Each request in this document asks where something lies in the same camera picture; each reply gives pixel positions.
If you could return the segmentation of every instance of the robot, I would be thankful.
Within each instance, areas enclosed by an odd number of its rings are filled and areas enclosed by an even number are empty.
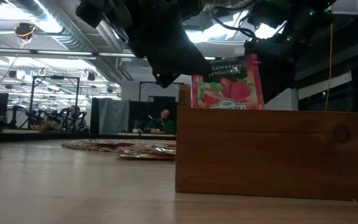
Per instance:
[[[207,11],[225,28],[251,38],[244,43],[244,55],[258,55],[268,101],[294,84],[297,61],[310,46],[316,29],[332,23],[333,15],[325,9],[335,1],[248,0],[237,1],[239,7],[221,7],[228,0],[83,0],[76,14],[92,27],[106,21],[137,57],[147,58],[157,84],[166,88],[181,74],[211,71],[181,26],[184,20]],[[216,14],[245,9],[250,13],[240,21],[247,19],[256,27],[263,23],[273,28],[285,23],[285,27],[272,38],[258,39],[250,29],[223,24]],[[264,86],[264,80],[275,84]]]

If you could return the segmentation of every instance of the wooden box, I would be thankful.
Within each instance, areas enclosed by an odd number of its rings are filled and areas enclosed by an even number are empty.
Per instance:
[[[179,108],[177,192],[358,200],[358,113]]]

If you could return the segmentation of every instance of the man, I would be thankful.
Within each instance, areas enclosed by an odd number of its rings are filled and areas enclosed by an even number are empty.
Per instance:
[[[150,132],[151,129],[159,129],[160,131],[165,131],[165,134],[175,133],[173,130],[173,122],[168,118],[169,110],[163,110],[161,112],[161,118],[156,118],[150,121],[146,128],[144,128],[144,131]]]

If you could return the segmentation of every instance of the wood knot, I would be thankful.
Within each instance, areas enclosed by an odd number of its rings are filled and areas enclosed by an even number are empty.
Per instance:
[[[344,143],[350,138],[351,134],[345,126],[338,125],[334,129],[333,136],[337,141]]]

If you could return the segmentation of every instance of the curtain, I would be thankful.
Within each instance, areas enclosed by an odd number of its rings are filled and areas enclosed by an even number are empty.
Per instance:
[[[99,134],[128,130],[129,101],[99,99]]]

